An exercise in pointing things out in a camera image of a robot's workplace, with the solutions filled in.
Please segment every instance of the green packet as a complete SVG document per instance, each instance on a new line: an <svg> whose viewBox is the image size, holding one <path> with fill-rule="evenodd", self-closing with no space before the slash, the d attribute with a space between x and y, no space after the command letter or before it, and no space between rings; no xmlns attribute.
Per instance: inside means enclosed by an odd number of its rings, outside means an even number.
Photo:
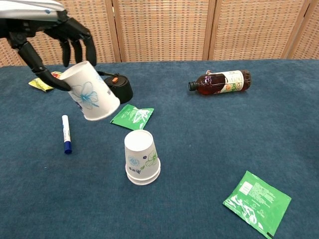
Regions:
<svg viewBox="0 0 319 239"><path fill-rule="evenodd" d="M132 130L143 129L153 111L153 108L138 109L135 106L127 104L111 120L110 123L117 124Z"/></svg>
<svg viewBox="0 0 319 239"><path fill-rule="evenodd" d="M266 238L272 239L290 201L289 196L246 171L223 205Z"/></svg>

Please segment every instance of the robot finger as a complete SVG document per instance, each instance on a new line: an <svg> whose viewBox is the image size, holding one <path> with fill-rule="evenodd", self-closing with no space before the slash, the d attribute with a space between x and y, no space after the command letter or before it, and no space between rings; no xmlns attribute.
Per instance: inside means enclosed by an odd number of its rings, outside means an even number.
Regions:
<svg viewBox="0 0 319 239"><path fill-rule="evenodd" d="M71 40L71 44L74 48L75 62L82 61L82 46L80 40Z"/></svg>
<svg viewBox="0 0 319 239"><path fill-rule="evenodd" d="M36 74L36 76L39 77L44 83L62 91L71 90L71 87L67 83L52 76L50 71L43 65L40 56L28 41L19 46L18 54Z"/></svg>
<svg viewBox="0 0 319 239"><path fill-rule="evenodd" d="M52 29L45 30L44 33L53 39L59 40L60 46L62 48L63 65L68 67L70 63L71 49L67 36L63 32L59 32L58 30L53 31Z"/></svg>
<svg viewBox="0 0 319 239"><path fill-rule="evenodd" d="M85 36L83 42L86 47L86 59L92 64L92 66L96 66L96 49L92 36Z"/></svg>

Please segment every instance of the white marker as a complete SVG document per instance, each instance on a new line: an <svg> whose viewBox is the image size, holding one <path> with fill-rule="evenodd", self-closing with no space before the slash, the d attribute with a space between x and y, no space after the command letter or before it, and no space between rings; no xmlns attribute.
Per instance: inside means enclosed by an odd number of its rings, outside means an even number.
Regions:
<svg viewBox="0 0 319 239"><path fill-rule="evenodd" d="M69 127L69 118L66 115L62 116L62 125L63 125L63 137L64 137L64 153L72 153L71 147L71 136L70 136L70 127Z"/></svg>

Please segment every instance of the blue marker cap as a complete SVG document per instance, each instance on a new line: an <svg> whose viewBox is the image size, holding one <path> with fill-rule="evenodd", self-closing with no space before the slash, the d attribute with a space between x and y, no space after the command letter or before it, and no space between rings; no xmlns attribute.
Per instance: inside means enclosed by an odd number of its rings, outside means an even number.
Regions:
<svg viewBox="0 0 319 239"><path fill-rule="evenodd" d="M64 142L64 153L66 153L66 154L72 153L72 147L71 147L70 141Z"/></svg>

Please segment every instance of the white paper cup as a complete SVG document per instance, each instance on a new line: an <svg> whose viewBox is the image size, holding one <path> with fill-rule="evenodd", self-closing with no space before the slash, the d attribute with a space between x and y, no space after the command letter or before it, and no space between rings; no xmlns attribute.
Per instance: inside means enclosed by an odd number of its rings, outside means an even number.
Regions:
<svg viewBox="0 0 319 239"><path fill-rule="evenodd" d="M60 80L71 86L71 91L68 93L87 120L104 119L120 105L120 100L89 61L70 67L62 73Z"/></svg>
<svg viewBox="0 0 319 239"><path fill-rule="evenodd" d="M146 185L160 174L160 159L150 132L138 129L124 139L125 171L128 179L136 185Z"/></svg>

